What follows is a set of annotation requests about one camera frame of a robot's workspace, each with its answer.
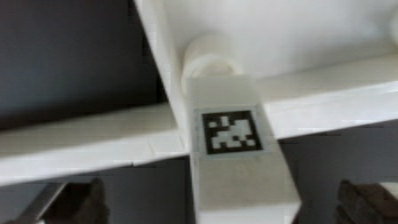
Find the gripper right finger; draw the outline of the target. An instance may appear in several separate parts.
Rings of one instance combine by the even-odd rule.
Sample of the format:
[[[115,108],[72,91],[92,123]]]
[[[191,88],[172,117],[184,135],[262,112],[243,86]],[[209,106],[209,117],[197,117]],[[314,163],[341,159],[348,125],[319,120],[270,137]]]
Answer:
[[[337,188],[335,224],[398,224],[398,182],[353,184]]]

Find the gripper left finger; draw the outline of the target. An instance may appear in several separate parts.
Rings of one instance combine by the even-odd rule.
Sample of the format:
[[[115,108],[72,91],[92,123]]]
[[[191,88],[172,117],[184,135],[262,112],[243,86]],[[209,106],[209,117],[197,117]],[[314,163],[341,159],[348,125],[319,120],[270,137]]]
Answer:
[[[108,224],[104,183],[49,183],[10,224]]]

